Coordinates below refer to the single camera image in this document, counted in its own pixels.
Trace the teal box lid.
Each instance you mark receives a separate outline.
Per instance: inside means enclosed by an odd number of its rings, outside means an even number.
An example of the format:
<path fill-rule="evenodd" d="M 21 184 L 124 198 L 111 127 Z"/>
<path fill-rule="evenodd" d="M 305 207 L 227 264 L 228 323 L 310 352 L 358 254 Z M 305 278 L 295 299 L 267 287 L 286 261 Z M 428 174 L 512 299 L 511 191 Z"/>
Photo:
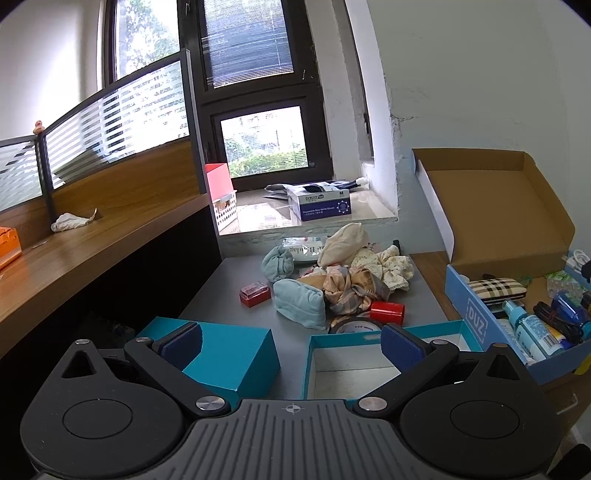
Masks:
<path fill-rule="evenodd" d="M 200 352 L 183 373 L 235 408 L 243 399 L 263 399 L 280 373 L 269 329 L 201 322 Z"/>

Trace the red white box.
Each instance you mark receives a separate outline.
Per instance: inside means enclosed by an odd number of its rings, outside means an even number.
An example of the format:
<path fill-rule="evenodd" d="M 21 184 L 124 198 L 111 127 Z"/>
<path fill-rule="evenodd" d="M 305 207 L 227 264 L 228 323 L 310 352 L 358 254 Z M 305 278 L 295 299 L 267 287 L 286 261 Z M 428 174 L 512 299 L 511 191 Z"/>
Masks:
<path fill-rule="evenodd" d="M 217 201 L 235 192 L 230 179 L 228 164 L 206 163 L 205 174 L 208 192 L 212 201 Z"/>

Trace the light blue folded cloth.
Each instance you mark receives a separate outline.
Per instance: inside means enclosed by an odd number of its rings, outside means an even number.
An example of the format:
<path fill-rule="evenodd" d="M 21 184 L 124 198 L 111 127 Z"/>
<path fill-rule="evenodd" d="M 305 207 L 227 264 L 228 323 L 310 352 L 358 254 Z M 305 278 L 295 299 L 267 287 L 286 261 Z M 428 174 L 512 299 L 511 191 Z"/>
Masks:
<path fill-rule="evenodd" d="M 281 316 L 304 328 L 325 330 L 325 296 L 322 290 L 294 279 L 281 279 L 273 285 L 273 305 Z"/>

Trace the small red plastic case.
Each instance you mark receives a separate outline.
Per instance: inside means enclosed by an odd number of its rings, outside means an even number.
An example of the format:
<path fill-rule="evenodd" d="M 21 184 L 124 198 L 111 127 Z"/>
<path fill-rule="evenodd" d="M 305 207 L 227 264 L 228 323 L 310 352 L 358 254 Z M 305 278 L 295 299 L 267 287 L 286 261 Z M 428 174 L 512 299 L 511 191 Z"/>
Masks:
<path fill-rule="evenodd" d="M 249 308 L 266 302 L 270 298 L 270 287 L 262 282 L 253 282 L 239 290 L 240 302 Z"/>

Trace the white bandage packet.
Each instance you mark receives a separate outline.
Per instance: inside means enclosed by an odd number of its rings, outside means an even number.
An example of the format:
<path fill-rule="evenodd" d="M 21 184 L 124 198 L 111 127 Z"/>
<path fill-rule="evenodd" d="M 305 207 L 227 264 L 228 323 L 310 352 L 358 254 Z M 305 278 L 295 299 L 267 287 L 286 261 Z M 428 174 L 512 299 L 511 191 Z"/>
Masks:
<path fill-rule="evenodd" d="M 294 263 L 308 264 L 318 261 L 325 248 L 327 237 L 287 237 L 281 240 L 280 246 L 290 252 Z"/>

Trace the teal open box tray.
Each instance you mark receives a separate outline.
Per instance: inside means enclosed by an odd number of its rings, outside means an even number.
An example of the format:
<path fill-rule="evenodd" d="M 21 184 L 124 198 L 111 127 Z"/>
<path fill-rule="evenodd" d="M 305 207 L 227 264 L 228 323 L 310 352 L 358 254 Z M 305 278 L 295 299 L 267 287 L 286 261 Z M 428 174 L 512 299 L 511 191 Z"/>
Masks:
<path fill-rule="evenodd" d="M 426 342 L 441 338 L 461 351 L 483 351 L 463 320 L 404 328 Z M 400 373 L 381 352 L 377 331 L 312 335 L 301 398 L 344 399 L 350 403 Z"/>

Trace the light blue balled sock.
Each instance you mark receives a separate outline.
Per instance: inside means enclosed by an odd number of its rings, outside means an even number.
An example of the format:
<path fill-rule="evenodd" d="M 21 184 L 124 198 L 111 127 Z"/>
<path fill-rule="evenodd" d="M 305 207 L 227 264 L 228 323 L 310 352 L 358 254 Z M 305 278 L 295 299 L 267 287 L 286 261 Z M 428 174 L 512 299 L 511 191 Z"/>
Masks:
<path fill-rule="evenodd" d="M 263 257 L 260 265 L 263 276 L 270 283 L 286 279 L 294 273 L 294 257 L 286 247 L 276 246 Z"/>

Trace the red round cap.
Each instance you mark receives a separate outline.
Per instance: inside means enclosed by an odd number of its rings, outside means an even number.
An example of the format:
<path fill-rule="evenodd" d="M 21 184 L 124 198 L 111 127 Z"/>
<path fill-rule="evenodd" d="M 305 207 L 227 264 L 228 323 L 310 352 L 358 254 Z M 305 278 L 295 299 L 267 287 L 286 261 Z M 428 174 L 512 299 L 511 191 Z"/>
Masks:
<path fill-rule="evenodd" d="M 370 305 L 370 319 L 381 324 L 402 326 L 406 316 L 406 306 L 400 303 L 374 301 Z"/>

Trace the light blue spray bottle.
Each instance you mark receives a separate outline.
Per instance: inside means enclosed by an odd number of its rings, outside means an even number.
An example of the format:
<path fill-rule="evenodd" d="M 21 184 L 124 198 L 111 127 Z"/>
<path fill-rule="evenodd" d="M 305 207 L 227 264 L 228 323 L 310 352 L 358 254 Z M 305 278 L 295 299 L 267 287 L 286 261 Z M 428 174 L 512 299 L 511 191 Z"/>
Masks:
<path fill-rule="evenodd" d="M 533 360 L 544 361 L 564 351 L 560 342 L 536 315 L 529 314 L 511 300 L 504 301 L 502 308 L 508 315 L 517 342 Z"/>

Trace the large cardboard box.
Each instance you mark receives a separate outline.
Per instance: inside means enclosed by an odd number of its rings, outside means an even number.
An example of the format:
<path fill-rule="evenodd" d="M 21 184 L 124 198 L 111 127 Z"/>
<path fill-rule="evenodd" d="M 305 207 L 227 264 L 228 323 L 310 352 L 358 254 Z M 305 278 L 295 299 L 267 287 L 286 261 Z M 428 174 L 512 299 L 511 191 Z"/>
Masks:
<path fill-rule="evenodd" d="M 575 226 L 528 153 L 418 148 L 413 155 L 457 272 L 519 278 L 562 269 Z"/>

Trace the dark cloth on sill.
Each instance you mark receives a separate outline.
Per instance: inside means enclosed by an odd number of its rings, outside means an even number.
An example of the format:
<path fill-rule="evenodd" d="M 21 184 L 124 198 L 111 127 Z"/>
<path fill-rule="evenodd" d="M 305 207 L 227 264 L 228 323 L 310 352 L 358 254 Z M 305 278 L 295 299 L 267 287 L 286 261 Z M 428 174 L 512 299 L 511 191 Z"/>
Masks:
<path fill-rule="evenodd" d="M 264 198 L 274 200 L 288 199 L 288 192 L 291 189 L 297 189 L 298 191 L 304 191 L 307 193 L 320 193 L 325 191 L 338 191 L 338 190 L 356 190 L 369 185 L 369 179 L 366 177 L 360 177 L 353 181 L 348 180 L 332 180 L 329 182 L 315 182 L 305 183 L 303 185 L 290 185 L 290 184 L 270 184 L 264 187 Z"/>

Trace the blue white glove box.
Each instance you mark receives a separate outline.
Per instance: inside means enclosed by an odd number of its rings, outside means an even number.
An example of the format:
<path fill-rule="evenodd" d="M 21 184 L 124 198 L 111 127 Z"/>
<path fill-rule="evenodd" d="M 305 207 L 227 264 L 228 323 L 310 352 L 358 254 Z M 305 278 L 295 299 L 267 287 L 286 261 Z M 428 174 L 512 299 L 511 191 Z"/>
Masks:
<path fill-rule="evenodd" d="M 288 192 L 290 210 L 302 222 L 346 216 L 352 213 L 349 190 L 307 193 L 291 189 Z"/>

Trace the glass desk partition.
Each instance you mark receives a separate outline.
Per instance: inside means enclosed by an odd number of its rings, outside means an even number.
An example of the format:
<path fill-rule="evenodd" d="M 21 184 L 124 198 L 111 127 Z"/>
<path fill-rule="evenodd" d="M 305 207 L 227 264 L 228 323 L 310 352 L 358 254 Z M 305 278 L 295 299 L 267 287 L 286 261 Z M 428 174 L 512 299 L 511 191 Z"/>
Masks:
<path fill-rule="evenodd" d="M 1 143 L 1 209 L 8 211 L 134 156 L 188 141 L 205 185 L 191 55 L 182 49 L 93 94 L 40 133 Z"/>

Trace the white perforated basket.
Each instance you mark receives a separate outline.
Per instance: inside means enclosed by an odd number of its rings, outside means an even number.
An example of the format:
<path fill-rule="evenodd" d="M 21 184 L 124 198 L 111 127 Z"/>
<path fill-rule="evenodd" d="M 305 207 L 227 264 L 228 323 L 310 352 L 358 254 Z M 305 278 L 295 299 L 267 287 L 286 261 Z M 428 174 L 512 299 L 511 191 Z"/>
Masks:
<path fill-rule="evenodd" d="M 223 195 L 221 198 L 212 201 L 215 221 L 219 232 L 230 226 L 238 218 L 236 207 L 236 191 Z"/>

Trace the orange tissue pack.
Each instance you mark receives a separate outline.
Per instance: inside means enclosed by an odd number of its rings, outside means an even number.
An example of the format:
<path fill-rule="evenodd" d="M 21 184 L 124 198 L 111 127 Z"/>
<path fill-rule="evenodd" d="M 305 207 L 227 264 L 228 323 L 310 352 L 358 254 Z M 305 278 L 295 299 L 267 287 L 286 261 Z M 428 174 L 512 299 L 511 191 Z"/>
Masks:
<path fill-rule="evenodd" d="M 22 254 L 20 239 L 15 228 L 0 228 L 0 269 L 4 269 Z"/>

